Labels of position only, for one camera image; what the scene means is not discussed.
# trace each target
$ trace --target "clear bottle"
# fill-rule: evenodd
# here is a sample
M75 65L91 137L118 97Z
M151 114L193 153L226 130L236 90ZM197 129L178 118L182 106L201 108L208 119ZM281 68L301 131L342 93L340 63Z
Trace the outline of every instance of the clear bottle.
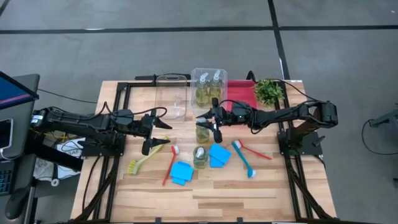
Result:
M206 167L207 158L208 153L203 146L198 146L193 150L193 165L196 169L204 169Z
M214 74L213 80L210 83L209 99L217 98L221 99L221 87L223 86L223 81L220 80L220 70L217 70Z
M197 122L205 123L207 122L206 118L197 118ZM196 130L197 134L197 143L203 144L209 141L210 139L210 130L201 126L197 126Z
M207 91L206 76L209 73L204 73L200 76L199 84L195 94L196 103L199 107L205 107L209 105L209 92Z

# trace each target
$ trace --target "potted plant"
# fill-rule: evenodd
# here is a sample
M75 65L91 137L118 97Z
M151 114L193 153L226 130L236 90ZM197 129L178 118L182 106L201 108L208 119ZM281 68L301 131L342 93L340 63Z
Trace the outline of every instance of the potted plant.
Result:
M273 106L277 100L284 99L282 88L270 78L259 80L254 85L254 94L264 106Z

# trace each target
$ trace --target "red cloth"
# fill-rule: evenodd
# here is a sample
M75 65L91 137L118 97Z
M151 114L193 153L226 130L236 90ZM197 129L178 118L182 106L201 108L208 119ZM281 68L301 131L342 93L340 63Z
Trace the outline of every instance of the red cloth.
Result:
M243 101L251 107L257 108L256 96L254 96L254 82L252 80L228 80L229 100ZM226 109L231 110L232 103L228 102Z

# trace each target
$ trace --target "yellow brush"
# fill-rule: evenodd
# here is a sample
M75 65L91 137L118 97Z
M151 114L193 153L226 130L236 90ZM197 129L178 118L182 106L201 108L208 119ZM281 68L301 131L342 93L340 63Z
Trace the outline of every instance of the yellow brush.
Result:
M139 167L141 166L141 164L142 164L144 161L146 161L147 159L149 159L151 156L153 156L156 152L159 152L159 151L163 148L163 146L164 146L164 144L155 146L155 148L152 150L152 152L151 152L148 156L146 156L146 157L140 159L138 162L136 162L136 161L131 161L130 164L129 164L129 168L127 169L127 173L128 173L128 174L137 174L138 169L139 169Z

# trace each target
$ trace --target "blue brush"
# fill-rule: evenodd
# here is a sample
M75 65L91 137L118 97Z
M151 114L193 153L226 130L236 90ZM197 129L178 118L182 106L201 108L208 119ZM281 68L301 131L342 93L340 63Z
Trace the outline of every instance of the blue brush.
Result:
M256 171L251 168L247 160L244 158L240 148L242 147L241 143L239 141L233 141L232 146L234 147L235 151L238 153L238 155L241 157L243 162L246 164L246 167L248 168L248 177L253 178L256 175Z

